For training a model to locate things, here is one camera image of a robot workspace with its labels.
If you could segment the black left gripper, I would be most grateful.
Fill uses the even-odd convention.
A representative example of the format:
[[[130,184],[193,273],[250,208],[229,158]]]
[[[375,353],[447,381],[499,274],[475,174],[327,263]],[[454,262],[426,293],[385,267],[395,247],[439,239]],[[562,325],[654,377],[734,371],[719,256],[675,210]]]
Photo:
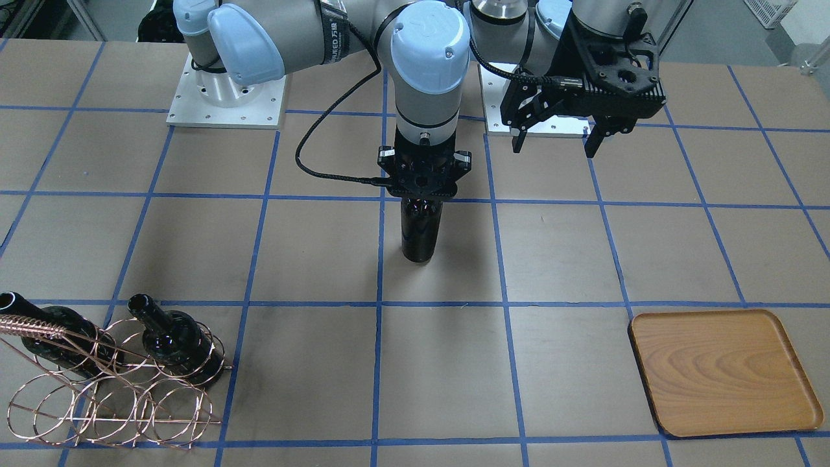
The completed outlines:
[[[521,23],[518,50],[500,62],[506,94],[501,124],[511,147],[521,152],[531,127],[554,116],[589,117],[594,127],[584,145],[593,158],[607,137],[629,134],[640,119],[666,104],[659,77],[658,45],[645,23],[625,23],[618,36],[594,32],[584,23]]]

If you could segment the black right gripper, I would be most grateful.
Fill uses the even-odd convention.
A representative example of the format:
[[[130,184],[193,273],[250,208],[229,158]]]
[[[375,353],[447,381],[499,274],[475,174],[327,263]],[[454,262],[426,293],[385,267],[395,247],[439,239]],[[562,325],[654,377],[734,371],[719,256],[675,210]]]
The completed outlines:
[[[471,152],[455,148],[456,134],[437,145],[413,144],[396,130],[394,145],[379,146],[377,165],[388,178],[381,181],[389,195],[447,200],[457,195],[457,180],[471,171]]]

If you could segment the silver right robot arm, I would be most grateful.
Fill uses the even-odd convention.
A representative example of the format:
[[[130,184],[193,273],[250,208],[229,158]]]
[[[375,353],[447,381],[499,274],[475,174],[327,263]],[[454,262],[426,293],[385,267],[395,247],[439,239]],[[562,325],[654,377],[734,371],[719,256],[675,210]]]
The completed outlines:
[[[455,147],[471,29],[442,1],[175,1],[193,71],[238,89],[368,51],[395,86],[396,133],[379,150],[385,187],[399,198],[447,201],[471,170]]]

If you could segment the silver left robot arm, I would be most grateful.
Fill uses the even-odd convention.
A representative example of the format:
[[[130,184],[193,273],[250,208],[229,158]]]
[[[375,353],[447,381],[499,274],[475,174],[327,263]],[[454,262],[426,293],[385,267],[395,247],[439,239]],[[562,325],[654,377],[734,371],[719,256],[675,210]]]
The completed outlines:
[[[656,1],[458,1],[473,56],[504,78],[501,123],[513,151],[549,118],[592,119],[584,150],[632,132],[666,104],[660,48],[647,29]]]

